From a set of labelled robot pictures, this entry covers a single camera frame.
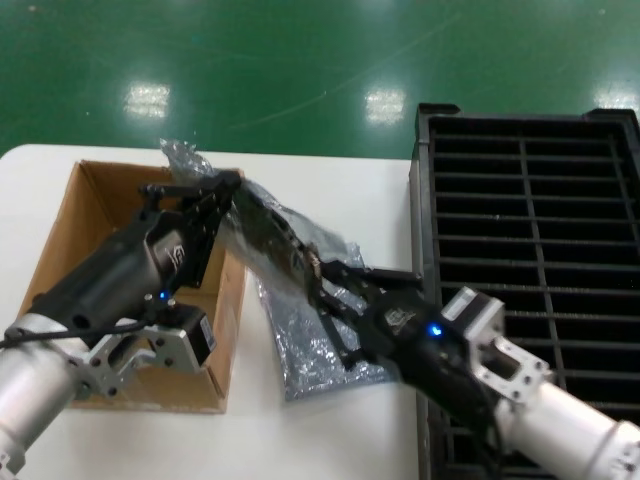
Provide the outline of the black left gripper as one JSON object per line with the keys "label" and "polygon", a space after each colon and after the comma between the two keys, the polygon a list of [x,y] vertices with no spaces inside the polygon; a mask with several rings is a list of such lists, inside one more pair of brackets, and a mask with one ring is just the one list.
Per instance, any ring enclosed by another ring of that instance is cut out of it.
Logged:
{"label": "black left gripper", "polygon": [[[147,294],[199,288],[220,224],[241,183],[237,171],[223,170],[192,186],[142,185],[138,219],[111,234],[36,299],[30,312],[78,333],[93,346],[100,339],[98,331],[141,314]],[[160,202],[171,198],[178,200],[178,212],[161,211]]]}

